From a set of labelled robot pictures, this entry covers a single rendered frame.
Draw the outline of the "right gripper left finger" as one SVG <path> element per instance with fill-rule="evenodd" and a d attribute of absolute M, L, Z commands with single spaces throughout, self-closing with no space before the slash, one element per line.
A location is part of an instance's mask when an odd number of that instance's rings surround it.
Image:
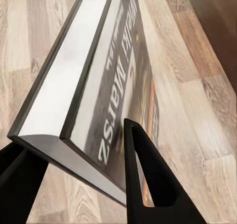
<path fill-rule="evenodd" d="M 48 164 L 16 142 L 0 150 L 0 224 L 26 224 Z"/>

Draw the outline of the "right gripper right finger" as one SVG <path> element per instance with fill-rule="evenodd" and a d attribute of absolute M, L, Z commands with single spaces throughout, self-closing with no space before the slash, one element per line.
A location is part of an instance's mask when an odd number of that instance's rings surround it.
<path fill-rule="evenodd" d="M 142 126 L 124 119 L 127 224 L 207 224 Z M 137 152 L 155 207 L 143 204 Z"/>

